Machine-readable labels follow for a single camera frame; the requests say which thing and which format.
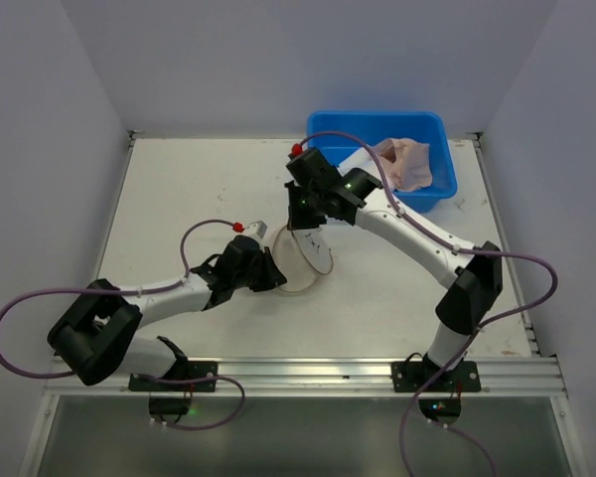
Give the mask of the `white mesh laundry bag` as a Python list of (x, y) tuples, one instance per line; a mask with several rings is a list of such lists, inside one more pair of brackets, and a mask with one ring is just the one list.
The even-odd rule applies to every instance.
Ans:
[(274, 232), (269, 247), (274, 263), (286, 278), (276, 288), (279, 294), (303, 294), (334, 270), (331, 248), (319, 228), (290, 231), (283, 226)]

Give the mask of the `white padded bra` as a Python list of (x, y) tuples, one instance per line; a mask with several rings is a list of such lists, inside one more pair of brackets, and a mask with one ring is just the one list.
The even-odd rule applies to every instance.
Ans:
[(351, 170), (356, 168), (362, 169), (374, 177), (379, 176), (378, 169), (371, 155), (365, 149), (359, 148), (338, 166), (338, 169), (342, 175), (346, 175)]

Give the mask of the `pink beige bra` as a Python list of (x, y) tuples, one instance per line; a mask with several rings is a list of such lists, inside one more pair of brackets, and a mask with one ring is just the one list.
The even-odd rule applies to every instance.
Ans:
[(429, 144), (409, 138), (387, 138), (372, 150), (392, 191), (410, 193), (432, 184)]

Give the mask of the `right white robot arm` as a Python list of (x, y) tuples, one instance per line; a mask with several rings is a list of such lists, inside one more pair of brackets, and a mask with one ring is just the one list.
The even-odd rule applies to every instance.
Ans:
[(381, 179), (360, 169), (341, 173), (319, 149), (294, 145), (287, 169), (287, 229), (319, 273), (333, 265), (320, 228), (329, 220), (384, 239), (428, 271), (446, 292), (435, 308), (440, 324), (423, 357), (427, 376), (446, 376), (503, 290), (499, 248), (457, 240), (394, 198)]

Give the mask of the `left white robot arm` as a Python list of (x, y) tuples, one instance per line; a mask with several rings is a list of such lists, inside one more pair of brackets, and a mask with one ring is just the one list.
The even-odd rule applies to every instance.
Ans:
[(86, 386), (129, 374), (179, 387), (194, 377), (188, 357), (169, 338), (138, 338), (138, 329), (183, 313), (211, 310), (241, 288), (265, 292), (286, 282), (267, 246), (238, 236), (222, 253), (156, 293), (124, 290), (106, 279), (93, 282), (54, 325), (47, 341)]

